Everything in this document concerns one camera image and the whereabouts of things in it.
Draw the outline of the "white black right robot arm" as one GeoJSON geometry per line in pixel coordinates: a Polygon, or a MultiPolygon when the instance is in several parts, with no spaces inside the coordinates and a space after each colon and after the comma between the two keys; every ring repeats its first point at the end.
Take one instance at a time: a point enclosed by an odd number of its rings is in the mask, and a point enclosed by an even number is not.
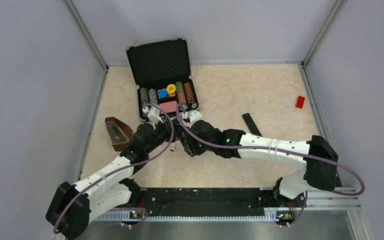
{"type": "Polygon", "coordinates": [[[207,151],[225,159],[259,159],[295,167],[280,177],[273,187],[273,200],[287,206],[293,199],[310,190],[334,191],[338,155],[322,137],[308,141],[265,138],[237,129],[221,131],[199,119],[187,127],[180,122],[183,145],[190,156],[207,151]]]}

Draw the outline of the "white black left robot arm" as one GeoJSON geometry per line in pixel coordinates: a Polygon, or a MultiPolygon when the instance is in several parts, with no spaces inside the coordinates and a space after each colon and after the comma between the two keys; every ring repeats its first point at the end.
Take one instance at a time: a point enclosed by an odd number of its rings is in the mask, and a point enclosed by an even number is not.
{"type": "Polygon", "coordinates": [[[89,177],[61,183],[46,212],[54,234],[68,240],[78,238],[97,217],[121,205],[134,207],[140,193],[129,178],[152,158],[149,154],[175,138],[175,125],[169,120],[155,126],[143,123],[133,135],[133,141],[112,162],[89,177]]]}

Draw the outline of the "slim black remote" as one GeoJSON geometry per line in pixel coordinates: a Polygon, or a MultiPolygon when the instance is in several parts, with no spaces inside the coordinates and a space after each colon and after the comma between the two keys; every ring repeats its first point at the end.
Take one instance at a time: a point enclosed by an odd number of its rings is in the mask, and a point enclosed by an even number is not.
{"type": "Polygon", "coordinates": [[[262,137],[261,132],[259,131],[256,123],[254,122],[252,116],[249,113],[243,114],[242,119],[244,120],[251,134],[262,137]]]}

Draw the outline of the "cream chess pawn left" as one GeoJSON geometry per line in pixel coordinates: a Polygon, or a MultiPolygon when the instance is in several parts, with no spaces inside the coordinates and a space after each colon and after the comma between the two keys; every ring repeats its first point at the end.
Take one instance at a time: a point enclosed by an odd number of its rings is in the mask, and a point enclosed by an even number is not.
{"type": "Polygon", "coordinates": [[[171,152],[175,152],[175,150],[176,150],[176,144],[175,144],[174,142],[170,144],[169,150],[170,150],[171,152]]]}

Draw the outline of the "pink playing card deck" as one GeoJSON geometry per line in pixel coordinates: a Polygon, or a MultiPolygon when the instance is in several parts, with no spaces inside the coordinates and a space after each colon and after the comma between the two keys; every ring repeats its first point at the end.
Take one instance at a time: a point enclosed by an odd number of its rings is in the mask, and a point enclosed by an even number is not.
{"type": "Polygon", "coordinates": [[[174,101],[163,102],[160,104],[160,108],[167,114],[175,113],[178,103],[174,101]]]}

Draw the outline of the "blue poker chip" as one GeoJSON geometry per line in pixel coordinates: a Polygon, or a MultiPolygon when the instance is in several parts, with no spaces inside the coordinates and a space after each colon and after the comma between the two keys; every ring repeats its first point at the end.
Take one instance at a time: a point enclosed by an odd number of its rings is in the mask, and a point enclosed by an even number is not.
{"type": "Polygon", "coordinates": [[[167,92],[167,90],[165,88],[159,89],[157,91],[157,96],[158,96],[159,99],[166,98],[168,96],[168,92],[167,92]]]}

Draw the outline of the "yellow poker chip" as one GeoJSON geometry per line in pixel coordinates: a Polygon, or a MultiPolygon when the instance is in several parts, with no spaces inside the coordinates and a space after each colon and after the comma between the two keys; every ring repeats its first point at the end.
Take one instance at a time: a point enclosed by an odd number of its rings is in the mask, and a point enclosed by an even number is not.
{"type": "Polygon", "coordinates": [[[175,84],[169,84],[166,87],[166,91],[168,94],[174,94],[176,92],[176,85],[175,84]]]}

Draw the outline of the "brown wooden card holder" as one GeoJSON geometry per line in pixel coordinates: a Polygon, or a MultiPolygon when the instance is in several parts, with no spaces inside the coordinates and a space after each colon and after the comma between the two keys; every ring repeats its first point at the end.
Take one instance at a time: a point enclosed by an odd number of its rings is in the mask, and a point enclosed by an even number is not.
{"type": "Polygon", "coordinates": [[[116,152],[124,151],[132,143],[134,137],[132,128],[116,117],[105,118],[105,127],[116,152]]]}

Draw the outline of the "black poker chip case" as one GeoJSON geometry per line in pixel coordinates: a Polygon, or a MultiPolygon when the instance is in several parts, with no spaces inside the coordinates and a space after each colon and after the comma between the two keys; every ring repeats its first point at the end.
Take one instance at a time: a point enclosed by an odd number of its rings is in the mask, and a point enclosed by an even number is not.
{"type": "Polygon", "coordinates": [[[187,111],[200,109],[189,58],[187,40],[175,38],[126,48],[126,55],[136,85],[139,119],[147,122],[143,104],[176,101],[185,104],[187,111]],[[158,98],[157,91],[175,84],[176,92],[158,98]]]}

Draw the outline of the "red toy brick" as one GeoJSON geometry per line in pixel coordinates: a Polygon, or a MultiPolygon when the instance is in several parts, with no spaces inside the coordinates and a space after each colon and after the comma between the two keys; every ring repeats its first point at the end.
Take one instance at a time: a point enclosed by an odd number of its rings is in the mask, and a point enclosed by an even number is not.
{"type": "Polygon", "coordinates": [[[299,95],[297,97],[297,100],[296,100],[296,103],[295,103],[295,107],[298,108],[298,109],[302,109],[304,107],[305,100],[306,100],[306,98],[304,96],[299,95]]]}

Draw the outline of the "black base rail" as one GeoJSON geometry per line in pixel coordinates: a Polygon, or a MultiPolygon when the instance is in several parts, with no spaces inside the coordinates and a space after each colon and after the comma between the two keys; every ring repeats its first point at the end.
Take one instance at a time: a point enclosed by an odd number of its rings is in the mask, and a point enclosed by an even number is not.
{"type": "Polygon", "coordinates": [[[127,221],[148,212],[149,221],[264,221],[292,223],[305,195],[294,199],[271,188],[162,188],[134,190],[119,209],[131,208],[127,221]]]}

